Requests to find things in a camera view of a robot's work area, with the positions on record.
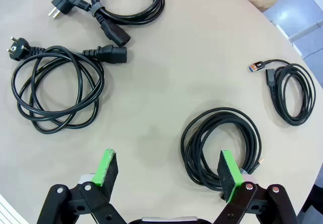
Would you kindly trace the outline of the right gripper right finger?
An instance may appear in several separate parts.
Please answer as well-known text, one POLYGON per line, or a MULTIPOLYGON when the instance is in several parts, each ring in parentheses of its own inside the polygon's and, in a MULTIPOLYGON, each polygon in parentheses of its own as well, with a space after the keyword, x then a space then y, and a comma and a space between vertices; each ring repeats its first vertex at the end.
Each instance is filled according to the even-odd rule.
POLYGON ((215 223, 240 223, 247 213, 259 223, 298 223, 286 189, 280 184, 264 189, 245 180, 230 151, 220 152, 217 171, 227 204, 215 223))

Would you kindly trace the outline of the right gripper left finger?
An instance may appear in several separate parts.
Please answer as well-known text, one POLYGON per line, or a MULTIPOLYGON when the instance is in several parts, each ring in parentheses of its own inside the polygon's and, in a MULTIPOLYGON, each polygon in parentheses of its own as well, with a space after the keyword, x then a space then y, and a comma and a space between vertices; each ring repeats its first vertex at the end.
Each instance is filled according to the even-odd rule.
POLYGON ((110 204, 117 175, 116 152, 107 149, 89 181, 72 189, 63 184, 51 186, 37 223, 76 223, 85 214, 90 214, 96 223, 125 223, 110 204))

